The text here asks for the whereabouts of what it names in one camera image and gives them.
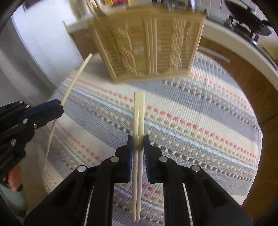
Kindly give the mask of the light green sleeve forearm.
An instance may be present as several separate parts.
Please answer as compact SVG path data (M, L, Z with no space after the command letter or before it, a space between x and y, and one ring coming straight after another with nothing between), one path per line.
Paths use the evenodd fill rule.
M10 188L1 185L1 196L15 216L25 218L28 204L24 189L20 192L13 192Z

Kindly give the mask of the person's left hand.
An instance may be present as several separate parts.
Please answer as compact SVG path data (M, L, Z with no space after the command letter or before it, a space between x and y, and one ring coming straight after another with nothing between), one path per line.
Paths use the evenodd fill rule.
M17 192L19 187L22 185L22 170L18 164L9 172L8 182L13 192Z

